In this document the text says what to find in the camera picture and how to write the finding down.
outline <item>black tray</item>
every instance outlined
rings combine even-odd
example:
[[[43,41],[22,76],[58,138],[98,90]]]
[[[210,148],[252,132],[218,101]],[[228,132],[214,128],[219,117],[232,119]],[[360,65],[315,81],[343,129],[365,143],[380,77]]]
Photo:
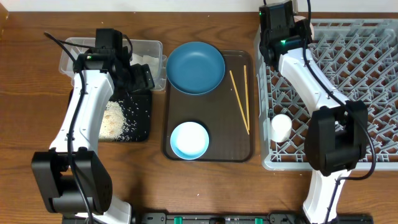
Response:
[[[183,160],[174,154],[170,136],[174,128],[187,121],[202,124],[210,136],[207,151],[196,161],[244,162],[254,151],[254,79],[250,55],[240,50],[222,50],[226,71],[220,85],[201,96],[184,94],[169,81],[166,86],[165,119],[162,151],[172,160]],[[243,123],[229,71],[232,70],[236,88],[246,117],[244,69],[247,66],[250,113],[250,135]]]
[[[139,93],[115,91],[109,101],[119,103],[126,118],[127,128],[116,139],[98,139],[99,142],[142,142],[150,133],[152,113],[152,93],[150,90]]]

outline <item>green connector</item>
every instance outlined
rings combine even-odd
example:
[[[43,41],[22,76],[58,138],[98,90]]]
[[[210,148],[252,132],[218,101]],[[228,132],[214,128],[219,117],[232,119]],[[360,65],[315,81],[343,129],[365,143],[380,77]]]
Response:
[[[174,224],[182,224],[182,217],[175,217]]]
[[[255,218],[254,224],[262,224],[262,218]]]

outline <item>white cup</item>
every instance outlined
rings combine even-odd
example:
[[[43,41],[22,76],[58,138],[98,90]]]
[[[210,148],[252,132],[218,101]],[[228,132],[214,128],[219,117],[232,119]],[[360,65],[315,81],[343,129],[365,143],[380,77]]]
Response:
[[[278,114],[271,121],[271,140],[284,142],[292,132],[292,120],[286,114]]]

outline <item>blue bowl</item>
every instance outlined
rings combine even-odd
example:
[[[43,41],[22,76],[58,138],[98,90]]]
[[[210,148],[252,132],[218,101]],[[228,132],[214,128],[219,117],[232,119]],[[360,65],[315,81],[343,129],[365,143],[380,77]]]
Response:
[[[209,146],[209,134],[202,125],[185,122],[173,130],[170,145],[179,158],[197,159],[204,155]]]
[[[170,54],[166,72],[174,88],[186,94],[202,95],[221,83],[225,62],[221,53],[210,44],[189,42]]]

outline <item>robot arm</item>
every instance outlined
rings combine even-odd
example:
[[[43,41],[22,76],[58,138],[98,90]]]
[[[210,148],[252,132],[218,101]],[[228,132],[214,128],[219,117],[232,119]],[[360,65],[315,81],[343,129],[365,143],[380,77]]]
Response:
[[[114,91],[134,92],[154,86],[148,65],[130,67],[132,49],[122,47],[122,33],[97,29],[96,47],[80,54],[73,65],[82,72],[86,86],[72,135],[72,157],[81,188],[93,218],[101,223],[130,224],[132,208],[113,196],[112,180],[98,159],[98,135],[106,104]],[[88,217],[83,196],[69,168],[68,132],[81,96],[82,81],[75,75],[73,94],[62,127],[47,152],[35,152],[32,170],[46,209],[65,217]]]
[[[336,179],[348,177],[358,160],[365,156],[366,137],[353,118],[345,115],[345,109],[328,96],[306,66],[303,45],[305,36],[311,36],[310,28],[307,20],[294,22],[292,2],[260,7],[260,19],[259,48],[265,63],[288,79],[312,117],[304,151],[313,172],[303,211],[310,223],[323,223]],[[311,52],[307,49],[305,53],[318,79],[366,126],[368,111],[364,103],[352,102],[340,93],[313,61]],[[335,131],[336,123],[342,124],[344,129]],[[336,205],[343,184],[341,181],[337,188],[328,222],[337,216]]]

